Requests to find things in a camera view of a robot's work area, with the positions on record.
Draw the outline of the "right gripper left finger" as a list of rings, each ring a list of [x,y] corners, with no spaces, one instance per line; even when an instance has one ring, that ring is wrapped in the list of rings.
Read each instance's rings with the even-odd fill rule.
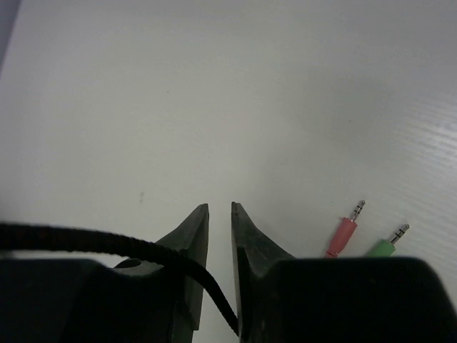
[[[205,267],[209,244],[209,207],[198,205],[175,230],[157,241]],[[173,267],[128,258],[114,267],[119,274],[142,282],[139,311],[134,319],[141,331],[196,331],[204,289]]]

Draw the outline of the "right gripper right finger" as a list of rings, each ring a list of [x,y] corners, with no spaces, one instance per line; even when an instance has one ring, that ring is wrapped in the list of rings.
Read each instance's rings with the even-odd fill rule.
[[[277,339],[281,328],[273,273],[282,261],[295,257],[289,254],[254,224],[242,204],[231,203],[231,241],[236,289],[238,336],[240,339]]]

